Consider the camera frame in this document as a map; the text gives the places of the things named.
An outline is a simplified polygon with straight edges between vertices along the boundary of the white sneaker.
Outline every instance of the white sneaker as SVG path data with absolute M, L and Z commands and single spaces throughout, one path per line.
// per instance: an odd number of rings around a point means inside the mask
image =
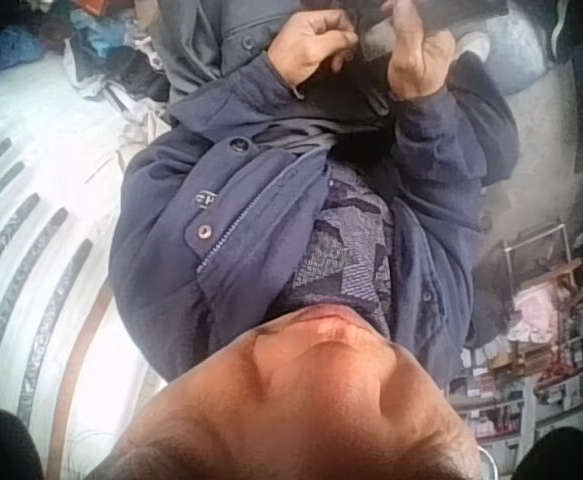
M 480 60 L 486 62 L 487 58 L 489 58 L 489 53 L 491 53 L 489 36 L 482 32 L 467 33 L 455 44 L 453 59 L 457 60 L 464 52 L 473 52 L 480 57 Z

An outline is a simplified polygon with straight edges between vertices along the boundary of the jacket sleeve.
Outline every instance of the jacket sleeve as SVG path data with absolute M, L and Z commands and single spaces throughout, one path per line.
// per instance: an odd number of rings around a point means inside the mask
M 398 203 L 406 205 L 424 232 L 426 247 L 418 254 L 430 257 L 440 316 L 459 351 L 469 326 L 471 271 L 482 241 L 484 152 L 446 88 L 396 107 L 392 157 L 402 183 Z
M 191 289 L 197 288 L 199 258 L 184 240 L 187 225 L 201 211 L 194 206 L 193 177 L 206 176 L 221 188 L 240 167 L 237 160 L 227 161 L 211 173 L 195 169 L 196 165 L 217 142 L 263 128 L 277 108 L 294 98 L 266 56 L 260 56 L 174 105 L 174 129 L 130 163 L 122 185 L 109 274 L 125 326 L 152 365 L 161 365 L 170 354 L 166 352 L 170 344 L 173 355 L 184 354 L 181 345 L 176 348 L 176 337 L 194 338 L 199 333 L 181 332 L 196 327 L 156 310 L 202 308 L 182 303 L 193 301 L 196 295 Z M 154 325 L 151 318 L 169 318 L 164 321 L 173 325 Z M 166 369 L 159 373 L 173 377 Z

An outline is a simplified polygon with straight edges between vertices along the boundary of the pile of clothes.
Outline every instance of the pile of clothes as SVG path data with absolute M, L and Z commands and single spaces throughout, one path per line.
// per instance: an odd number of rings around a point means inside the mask
M 83 97 L 95 97 L 114 84 L 136 100 L 168 100 L 164 65 L 132 9 L 105 18 L 75 9 L 70 20 L 74 33 L 64 41 L 64 67 Z

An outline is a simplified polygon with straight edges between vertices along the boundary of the fingernail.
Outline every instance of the fingernail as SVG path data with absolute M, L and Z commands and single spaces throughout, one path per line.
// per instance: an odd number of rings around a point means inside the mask
M 349 45 L 355 45 L 358 43 L 358 36 L 353 32 L 344 32 L 344 35 L 347 37 L 347 42 Z

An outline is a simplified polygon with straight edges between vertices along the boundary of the navy blue jacket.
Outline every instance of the navy blue jacket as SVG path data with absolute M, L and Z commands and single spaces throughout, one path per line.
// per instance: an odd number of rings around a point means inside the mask
M 177 125 L 129 166 L 111 285 L 131 337 L 167 380 L 262 323 L 305 253 L 329 152 L 298 157 L 251 140 L 297 101 L 263 54 L 176 104 Z M 396 107 L 389 330 L 444 386 L 469 327 L 486 161 L 446 88 Z

